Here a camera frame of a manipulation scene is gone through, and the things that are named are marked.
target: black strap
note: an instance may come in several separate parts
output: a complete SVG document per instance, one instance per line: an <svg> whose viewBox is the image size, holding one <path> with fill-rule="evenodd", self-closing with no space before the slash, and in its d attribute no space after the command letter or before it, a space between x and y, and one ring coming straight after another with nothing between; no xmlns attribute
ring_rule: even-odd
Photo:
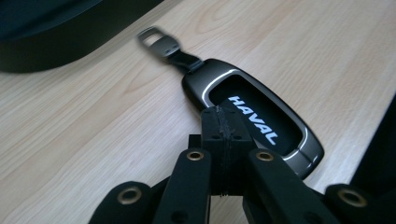
<svg viewBox="0 0 396 224"><path fill-rule="evenodd" d="M160 38L149 45L148 39L155 35ZM141 32L138 36L139 42L157 58L172 64L182 74L191 74L201 68L204 62L196 56L185 53L180 45L170 35L166 35L157 27L150 27Z"/></svg>

